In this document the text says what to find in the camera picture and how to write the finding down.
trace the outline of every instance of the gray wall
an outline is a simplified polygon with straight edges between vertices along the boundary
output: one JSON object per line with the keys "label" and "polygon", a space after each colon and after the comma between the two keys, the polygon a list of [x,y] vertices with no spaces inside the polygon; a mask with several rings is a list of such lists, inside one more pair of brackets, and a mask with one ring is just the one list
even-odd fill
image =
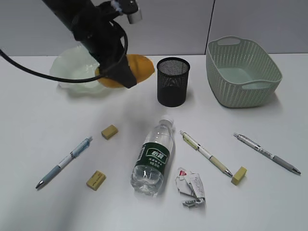
{"label": "gray wall", "polygon": [[[138,3],[142,21],[130,25],[126,16],[118,19],[128,34],[129,53],[204,54],[213,0]],[[9,55],[58,55],[77,44],[41,0],[1,0],[0,30],[0,45]]]}
{"label": "gray wall", "polygon": [[[129,53],[204,54],[213,0],[139,4],[141,22],[118,19]],[[308,53],[307,12],[308,0],[216,0],[209,40],[236,35],[269,53]],[[0,31],[0,46],[9,55],[58,55],[77,44],[41,0],[0,0]]]}
{"label": "gray wall", "polygon": [[308,53],[308,0],[216,0],[209,40],[228,35],[269,53]]}

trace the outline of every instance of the pen grip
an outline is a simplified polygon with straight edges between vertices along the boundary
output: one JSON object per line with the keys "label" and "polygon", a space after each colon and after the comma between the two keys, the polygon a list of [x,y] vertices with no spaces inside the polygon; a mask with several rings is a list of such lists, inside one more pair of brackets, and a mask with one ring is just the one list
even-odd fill
{"label": "pen grip", "polygon": [[51,181],[56,175],[61,172],[61,168],[57,165],[55,166],[45,177],[43,177],[42,181],[46,184]]}
{"label": "pen grip", "polygon": [[273,161],[276,164],[279,164],[280,166],[286,168],[289,171],[292,171],[292,169],[294,168],[293,165],[289,164],[288,162],[282,160],[280,157],[278,156],[274,156]]}
{"label": "pen grip", "polygon": [[224,172],[227,168],[224,166],[219,160],[217,160],[214,156],[211,156],[210,162],[218,167],[218,169],[222,172]]}

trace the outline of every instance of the gray pen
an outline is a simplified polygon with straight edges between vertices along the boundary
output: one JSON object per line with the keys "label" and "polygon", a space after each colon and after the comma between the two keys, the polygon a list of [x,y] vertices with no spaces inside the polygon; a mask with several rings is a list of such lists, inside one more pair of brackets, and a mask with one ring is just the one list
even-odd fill
{"label": "gray pen", "polygon": [[269,153],[268,151],[266,151],[265,149],[263,149],[260,145],[258,145],[257,143],[253,142],[251,139],[247,138],[246,136],[240,135],[240,134],[233,134],[239,141],[242,141],[243,143],[247,144],[249,147],[252,147],[253,149],[255,149],[257,152],[261,153],[262,155],[266,156],[267,158],[271,159],[272,161],[274,161],[276,164],[279,164],[280,166],[286,168],[287,170],[300,175],[301,172],[294,167],[293,165],[289,164],[288,162],[282,160],[280,157],[273,155],[271,153]]}
{"label": "gray pen", "polygon": [[75,148],[69,155],[64,157],[64,159],[56,165],[45,177],[43,177],[40,182],[35,187],[37,190],[43,188],[46,184],[48,184],[56,175],[58,175],[61,170],[68,165],[73,159],[79,156],[86,148],[90,146],[90,142],[92,141],[92,136],[86,138],[83,142],[81,142],[77,148]]}

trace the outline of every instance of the crumpled paper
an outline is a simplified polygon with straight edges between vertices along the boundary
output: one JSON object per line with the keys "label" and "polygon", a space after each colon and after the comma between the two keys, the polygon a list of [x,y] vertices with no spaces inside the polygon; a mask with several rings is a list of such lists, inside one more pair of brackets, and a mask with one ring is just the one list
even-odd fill
{"label": "crumpled paper", "polygon": [[178,168],[179,174],[175,179],[178,191],[195,199],[182,201],[182,204],[191,207],[199,207],[205,203],[205,192],[203,183],[198,173],[192,173],[182,167]]}

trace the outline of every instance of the blue pen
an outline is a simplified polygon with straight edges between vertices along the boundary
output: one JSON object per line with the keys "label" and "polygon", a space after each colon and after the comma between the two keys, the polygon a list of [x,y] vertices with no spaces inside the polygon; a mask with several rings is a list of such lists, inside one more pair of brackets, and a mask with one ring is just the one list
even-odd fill
{"label": "blue pen", "polygon": [[58,165],[56,165],[35,187],[37,190],[43,188],[48,184],[56,175],[58,175],[61,170],[68,165],[73,159],[79,156],[86,148],[90,146],[90,142],[93,140],[92,136],[86,138],[80,145],[75,148],[70,155],[67,155]]}

